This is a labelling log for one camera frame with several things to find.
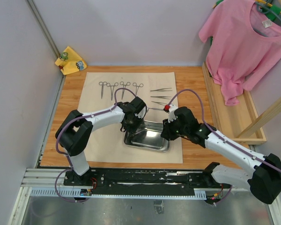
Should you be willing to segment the beige cloth wrap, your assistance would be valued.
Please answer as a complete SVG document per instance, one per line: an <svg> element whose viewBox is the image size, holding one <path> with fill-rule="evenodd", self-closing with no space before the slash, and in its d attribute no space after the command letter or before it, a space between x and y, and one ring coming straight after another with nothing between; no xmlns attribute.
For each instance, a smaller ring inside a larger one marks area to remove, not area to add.
<svg viewBox="0 0 281 225"><path fill-rule="evenodd" d="M110 88L105 86L104 95L101 99L100 81L110 84L118 82L114 89L113 100L111 100ZM121 99L122 86L120 82L130 82L127 86L123 99ZM164 106L154 104L151 101L168 104L170 100L151 98L150 96L170 96L176 94L176 80L174 72L169 73L98 73L88 72L82 88L78 111L91 113L106 109L115 101L131 101L135 96L133 83L143 83L139 88L140 97L148 107L163 109ZM172 88L172 91L150 92L150 90ZM164 111L149 110L145 116L146 121L161 123L168 114ZM89 138L84 154L87 161L107 163L165 163L181 164L183 162L182 140L180 138L170 142L167 152L157 152L127 146L124 143L125 134L120 131L121 124L113 124L93 132Z"/></svg>

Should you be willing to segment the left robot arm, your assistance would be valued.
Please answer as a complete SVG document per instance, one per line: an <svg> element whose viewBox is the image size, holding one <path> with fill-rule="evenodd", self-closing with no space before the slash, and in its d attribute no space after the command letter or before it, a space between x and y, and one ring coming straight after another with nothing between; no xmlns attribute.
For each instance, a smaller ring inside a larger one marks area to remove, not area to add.
<svg viewBox="0 0 281 225"><path fill-rule="evenodd" d="M147 110L145 102L135 97L131 102L117 102L92 113L71 111L55 134L55 147L58 153L67 157L70 169L75 172L75 181L84 186L91 180L89 164L84 154L91 133L112 124L121 124L122 132L135 132L143 122Z"/></svg>

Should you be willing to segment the steel surgical forceps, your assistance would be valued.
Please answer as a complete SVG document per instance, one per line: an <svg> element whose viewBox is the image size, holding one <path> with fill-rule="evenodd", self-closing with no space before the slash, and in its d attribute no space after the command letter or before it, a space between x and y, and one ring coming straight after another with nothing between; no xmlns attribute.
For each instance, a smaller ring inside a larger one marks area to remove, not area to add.
<svg viewBox="0 0 281 225"><path fill-rule="evenodd" d="M172 91L172 88L161 88L161 89L150 90L150 92L164 92L164 91Z"/></svg>

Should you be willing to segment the stainless steel tray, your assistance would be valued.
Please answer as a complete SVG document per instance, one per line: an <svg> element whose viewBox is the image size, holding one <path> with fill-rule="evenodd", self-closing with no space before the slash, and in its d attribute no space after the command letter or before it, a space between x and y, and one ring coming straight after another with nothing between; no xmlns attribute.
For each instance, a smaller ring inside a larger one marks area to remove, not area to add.
<svg viewBox="0 0 281 225"><path fill-rule="evenodd" d="M162 131L162 123L144 120L134 133L126 131L124 143L130 147L167 152L170 148L170 143L161 137Z"/></svg>

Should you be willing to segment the long steel hemostat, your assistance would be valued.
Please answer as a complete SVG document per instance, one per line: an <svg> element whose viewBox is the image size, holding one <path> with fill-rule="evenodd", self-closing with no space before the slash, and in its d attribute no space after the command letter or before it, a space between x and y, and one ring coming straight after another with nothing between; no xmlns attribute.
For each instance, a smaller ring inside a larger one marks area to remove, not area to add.
<svg viewBox="0 0 281 225"><path fill-rule="evenodd" d="M144 86L143 83L136 83L136 82L133 83L133 87L135 88L135 95L136 96L138 96L139 88L142 88L143 86Z"/></svg>

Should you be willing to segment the steel surgical scissors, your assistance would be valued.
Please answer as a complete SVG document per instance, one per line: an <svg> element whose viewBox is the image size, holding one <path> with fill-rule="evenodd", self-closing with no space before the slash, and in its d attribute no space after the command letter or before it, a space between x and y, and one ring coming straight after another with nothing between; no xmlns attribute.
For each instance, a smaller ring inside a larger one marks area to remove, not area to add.
<svg viewBox="0 0 281 225"><path fill-rule="evenodd" d="M103 82L103 81L100 81L98 83L98 85L101 87L101 99L103 98L103 95L104 95L104 88L105 86L108 86L108 83L107 82Z"/></svg>

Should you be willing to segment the steel hemostat clamp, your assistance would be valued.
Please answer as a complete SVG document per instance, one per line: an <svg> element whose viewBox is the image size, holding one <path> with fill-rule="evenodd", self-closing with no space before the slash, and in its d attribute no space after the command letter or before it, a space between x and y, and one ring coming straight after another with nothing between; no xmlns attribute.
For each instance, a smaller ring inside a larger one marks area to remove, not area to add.
<svg viewBox="0 0 281 225"><path fill-rule="evenodd" d="M121 81L121 82L120 82L120 85L122 86L121 99L123 99L124 94L125 94L125 90L126 90L127 86L130 86L130 85L131 85L131 83L130 83L130 82Z"/></svg>

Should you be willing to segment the steel scalpel handle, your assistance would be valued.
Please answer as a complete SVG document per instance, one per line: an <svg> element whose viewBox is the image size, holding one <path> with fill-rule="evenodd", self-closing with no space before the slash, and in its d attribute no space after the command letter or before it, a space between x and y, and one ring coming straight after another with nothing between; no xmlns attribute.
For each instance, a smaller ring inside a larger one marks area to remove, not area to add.
<svg viewBox="0 0 281 225"><path fill-rule="evenodd" d="M147 108L147 111L149 111L149 110L163 111L163 109L160 109L160 108L151 108L151 107L148 107L148 108Z"/></svg>

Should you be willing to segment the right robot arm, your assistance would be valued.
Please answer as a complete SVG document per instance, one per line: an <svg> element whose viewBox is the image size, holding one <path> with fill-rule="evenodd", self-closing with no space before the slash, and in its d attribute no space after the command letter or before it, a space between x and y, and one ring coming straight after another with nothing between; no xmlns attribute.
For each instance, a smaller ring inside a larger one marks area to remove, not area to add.
<svg viewBox="0 0 281 225"><path fill-rule="evenodd" d="M209 124L199 123L187 107L166 105L169 114L163 120L161 137L167 141L184 138L203 148L213 150L233 161L240 168L233 169L212 162L203 175L203 183L212 188L229 184L249 190L258 200L272 204L281 192L281 160L274 154L265 156L229 139Z"/></svg>

